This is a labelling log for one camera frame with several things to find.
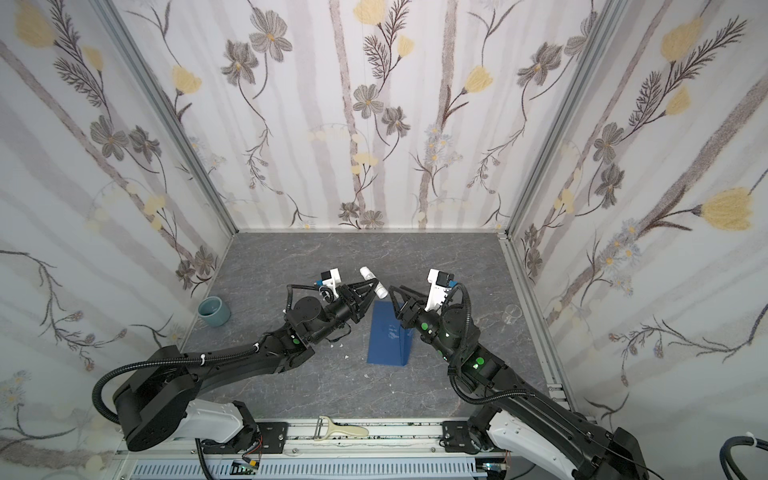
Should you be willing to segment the dark blue envelope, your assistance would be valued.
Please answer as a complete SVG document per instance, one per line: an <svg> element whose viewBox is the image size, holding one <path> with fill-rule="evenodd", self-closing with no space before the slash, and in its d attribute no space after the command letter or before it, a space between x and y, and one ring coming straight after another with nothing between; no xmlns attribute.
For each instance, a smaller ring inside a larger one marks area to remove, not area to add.
<svg viewBox="0 0 768 480"><path fill-rule="evenodd" d="M403 328L390 302L373 304L367 363L403 367L408 364L412 331Z"/></svg>

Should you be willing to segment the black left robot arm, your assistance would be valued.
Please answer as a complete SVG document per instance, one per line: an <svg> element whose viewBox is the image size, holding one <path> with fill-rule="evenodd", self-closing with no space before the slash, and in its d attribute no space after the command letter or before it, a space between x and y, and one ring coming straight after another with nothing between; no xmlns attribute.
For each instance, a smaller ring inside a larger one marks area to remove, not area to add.
<svg viewBox="0 0 768 480"><path fill-rule="evenodd" d="M306 285L306 296L287 299L280 328L218 351L182 353L175 346L162 347L149 359L100 378L92 391L93 406L120 426L131 452L175 438L198 440L215 453L250 450L263 435L247 406L202 401L200 395L298 368L334 331L364 318L379 285L376 278L335 288Z"/></svg>

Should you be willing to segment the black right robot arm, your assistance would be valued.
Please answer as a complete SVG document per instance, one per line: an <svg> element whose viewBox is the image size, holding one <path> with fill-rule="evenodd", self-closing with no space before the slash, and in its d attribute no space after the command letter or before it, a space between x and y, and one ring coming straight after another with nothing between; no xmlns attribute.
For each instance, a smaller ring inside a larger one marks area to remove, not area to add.
<svg viewBox="0 0 768 480"><path fill-rule="evenodd" d="M425 295L389 290L394 313L447 363L451 388L477 406L468 423L483 448L517 453L559 479L647 479L638 440L609 431L534 388L480 342L469 292L457 284L436 310Z"/></svg>

